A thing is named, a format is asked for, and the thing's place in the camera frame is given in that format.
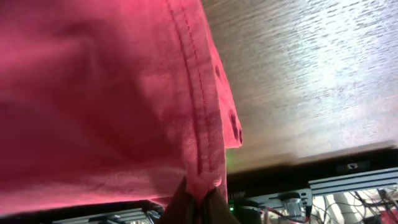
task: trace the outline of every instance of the garment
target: garment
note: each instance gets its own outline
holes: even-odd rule
[[[241,125],[200,0],[0,1],[0,213],[226,195]]]

